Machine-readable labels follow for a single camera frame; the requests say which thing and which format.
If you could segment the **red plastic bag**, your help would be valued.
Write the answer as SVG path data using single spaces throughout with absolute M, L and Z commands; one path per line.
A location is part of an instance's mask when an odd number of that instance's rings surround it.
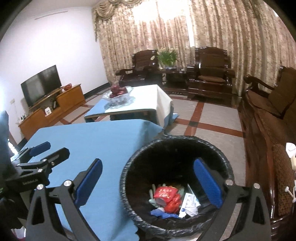
M 181 195 L 177 193 L 172 198 L 172 200 L 164 207 L 164 211 L 166 213 L 176 214 L 179 211 L 181 204 L 182 204 Z

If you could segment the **blue plastic bag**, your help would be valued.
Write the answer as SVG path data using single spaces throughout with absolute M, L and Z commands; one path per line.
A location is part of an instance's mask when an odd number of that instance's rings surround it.
M 179 216 L 177 214 L 174 214 L 174 213 L 166 213 L 164 212 L 164 210 L 162 210 L 161 208 L 157 208 L 157 209 L 154 209 L 150 212 L 150 214 L 152 216 L 155 216 L 155 217 L 160 217 L 162 219 L 167 219 L 167 218 L 179 218 Z

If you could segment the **red paper cup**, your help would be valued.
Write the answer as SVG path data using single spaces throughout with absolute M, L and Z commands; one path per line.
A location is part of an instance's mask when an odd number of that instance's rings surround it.
M 154 199 L 160 206 L 166 206 L 177 194 L 178 189 L 172 186 L 158 187 L 154 193 Z

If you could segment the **black lined trash bin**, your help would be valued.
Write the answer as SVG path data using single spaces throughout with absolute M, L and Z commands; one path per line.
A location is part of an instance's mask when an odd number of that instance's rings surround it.
M 217 208 L 210 204 L 195 176 L 193 164 L 197 158 L 223 179 L 234 180 L 233 169 L 224 153 L 198 137 L 159 138 L 136 151 L 126 163 L 120 178 L 121 202 L 133 223 L 147 237 L 189 237 L 202 233 L 210 224 Z M 162 184 L 191 187 L 201 203 L 199 213 L 183 219 L 151 215 L 154 207 L 149 203 L 149 190 L 153 185 Z

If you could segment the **wooden tv cabinet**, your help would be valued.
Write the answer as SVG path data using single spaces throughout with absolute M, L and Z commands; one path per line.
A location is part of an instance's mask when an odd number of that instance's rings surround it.
M 29 108 L 28 116 L 18 126 L 24 138 L 29 140 L 38 129 L 53 126 L 85 103 L 80 84 L 69 90 L 60 87 Z

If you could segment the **black flat television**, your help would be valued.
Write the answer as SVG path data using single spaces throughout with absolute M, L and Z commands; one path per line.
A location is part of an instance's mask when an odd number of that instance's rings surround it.
M 21 84 L 28 107 L 62 86 L 56 65 L 32 76 Z

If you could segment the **red ornament on cabinet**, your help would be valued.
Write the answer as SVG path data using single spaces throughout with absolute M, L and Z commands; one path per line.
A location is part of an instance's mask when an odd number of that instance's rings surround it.
M 67 84 L 67 85 L 64 86 L 63 90 L 64 90 L 64 91 L 67 91 L 67 90 L 69 90 L 69 89 L 71 89 L 71 88 L 72 88 L 72 84 L 69 83 L 69 84 Z

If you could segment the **white plastic bag on sofa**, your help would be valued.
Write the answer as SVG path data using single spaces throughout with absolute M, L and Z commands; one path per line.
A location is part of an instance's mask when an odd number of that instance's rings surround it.
M 295 144 L 289 143 L 289 142 L 286 143 L 285 151 L 290 159 L 291 168 L 292 168 L 293 172 L 295 173 L 295 171 L 296 171 L 296 164 L 295 164 L 296 163 L 296 160 L 295 160 L 296 146 L 295 146 Z M 290 188 L 288 186 L 285 187 L 285 192 L 288 193 L 292 197 L 292 203 L 295 203 L 295 185 L 296 185 L 296 182 L 294 180 L 292 190 L 290 190 Z

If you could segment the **glass fruit bowl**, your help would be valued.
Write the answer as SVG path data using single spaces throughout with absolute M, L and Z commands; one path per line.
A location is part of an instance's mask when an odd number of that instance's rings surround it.
M 131 96 L 131 92 L 133 91 L 133 87 L 127 86 L 126 87 L 127 92 L 124 94 L 117 95 L 115 97 L 111 98 L 112 91 L 106 92 L 103 96 L 102 99 L 106 101 L 104 104 L 104 109 L 108 108 L 119 108 L 124 105 L 129 105 L 134 101 L 134 97 Z

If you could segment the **red apples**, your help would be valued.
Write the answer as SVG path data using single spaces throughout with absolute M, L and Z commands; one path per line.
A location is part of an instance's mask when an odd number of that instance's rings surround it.
M 126 87 L 120 87 L 119 85 L 112 85 L 111 86 L 111 94 L 110 98 L 114 98 L 123 94 L 128 93 Z

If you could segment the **long wooden sofa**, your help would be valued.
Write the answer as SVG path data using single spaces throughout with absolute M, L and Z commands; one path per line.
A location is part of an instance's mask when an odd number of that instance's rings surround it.
M 246 184 L 258 183 L 266 199 L 272 240 L 289 240 L 295 203 L 285 192 L 295 173 L 285 151 L 295 143 L 295 69 L 281 66 L 276 84 L 246 75 L 249 85 L 238 107 L 245 132 Z

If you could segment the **coffee table blue cloth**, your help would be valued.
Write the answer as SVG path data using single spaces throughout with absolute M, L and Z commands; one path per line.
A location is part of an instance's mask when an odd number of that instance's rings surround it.
M 106 101 L 101 99 L 85 114 L 85 121 L 94 122 L 100 116 L 109 115 L 112 120 L 146 119 L 166 128 L 178 117 L 172 99 L 157 84 L 133 87 L 130 95 L 134 101 L 119 108 L 104 109 Z

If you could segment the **dark wooden side table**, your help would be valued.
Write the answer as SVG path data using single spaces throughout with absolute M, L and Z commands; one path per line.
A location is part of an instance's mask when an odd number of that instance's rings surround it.
M 159 70 L 163 76 L 162 89 L 169 94 L 188 94 L 188 80 L 185 69 L 176 67 Z

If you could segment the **potted green plant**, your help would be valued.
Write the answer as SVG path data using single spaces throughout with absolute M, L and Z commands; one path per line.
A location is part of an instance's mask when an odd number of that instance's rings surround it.
M 178 51 L 174 48 L 160 48 L 158 49 L 158 60 L 163 68 L 173 69 L 177 67 Z

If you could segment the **floral beige curtains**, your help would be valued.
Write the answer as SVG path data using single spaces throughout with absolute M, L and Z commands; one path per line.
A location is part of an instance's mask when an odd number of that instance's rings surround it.
M 272 85 L 280 66 L 295 67 L 295 40 L 264 1 L 102 1 L 92 18 L 109 82 L 146 49 L 177 50 L 180 67 L 194 62 L 197 47 L 224 49 L 236 94 L 245 89 L 244 75 Z

